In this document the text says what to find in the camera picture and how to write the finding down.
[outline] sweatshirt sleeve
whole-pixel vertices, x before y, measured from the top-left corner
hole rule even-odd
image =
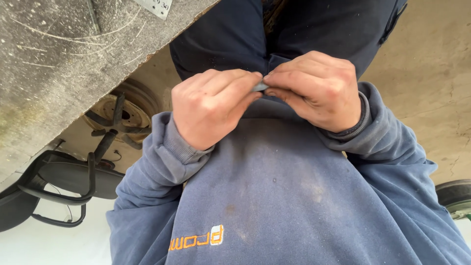
[[[371,124],[347,142],[329,138],[319,130],[318,136],[328,148],[347,153],[349,161],[385,204],[407,240],[419,240],[407,233],[411,226],[419,227],[424,237],[445,248],[442,253],[469,253],[450,214],[438,203],[429,177],[437,164],[426,158],[412,129],[385,107],[375,86],[360,82],[358,88],[368,99]]]
[[[183,183],[206,164],[213,149],[188,145],[171,112],[152,117],[142,157],[126,171],[116,188],[114,210],[106,213],[113,264],[165,261]]]

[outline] embroidered logo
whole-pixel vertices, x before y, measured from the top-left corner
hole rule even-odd
[[[180,250],[182,248],[191,248],[195,246],[204,246],[210,244],[217,246],[222,244],[224,239],[224,227],[220,225],[213,226],[211,231],[202,236],[188,236],[174,238],[170,241],[169,251]]]

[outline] person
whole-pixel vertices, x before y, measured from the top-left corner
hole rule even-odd
[[[301,2],[316,14],[315,4],[290,1],[278,21]],[[355,6],[372,10],[364,23],[373,28],[390,17],[377,12],[388,1],[340,2],[312,20],[298,10],[295,19],[309,22],[297,28],[342,25],[335,18],[348,21]],[[152,118],[143,156],[106,214],[113,263],[470,264],[429,178],[437,165],[378,90],[357,83],[377,46],[340,45],[352,52],[341,56],[335,40],[348,39],[326,25],[312,32],[331,38],[330,55],[322,45],[307,51],[330,41],[306,32],[278,38],[297,40],[281,44],[297,51],[267,53],[246,38],[254,28],[265,34],[262,11],[259,1],[222,0],[172,43],[184,81],[172,90],[173,112]],[[383,36],[356,34],[372,37],[365,43]],[[251,92],[262,77],[269,88]]]

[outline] scratched metal surface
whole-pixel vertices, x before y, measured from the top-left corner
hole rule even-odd
[[[218,0],[0,1],[0,182]]]

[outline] small gray object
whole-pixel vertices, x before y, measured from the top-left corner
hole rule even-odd
[[[251,91],[251,92],[263,91],[263,90],[265,90],[265,89],[267,89],[267,88],[268,88],[268,86],[265,85],[265,84],[263,83],[263,81],[260,81],[260,82],[259,82],[258,84],[256,84],[256,85],[252,88],[252,90],[250,90],[250,91]]]

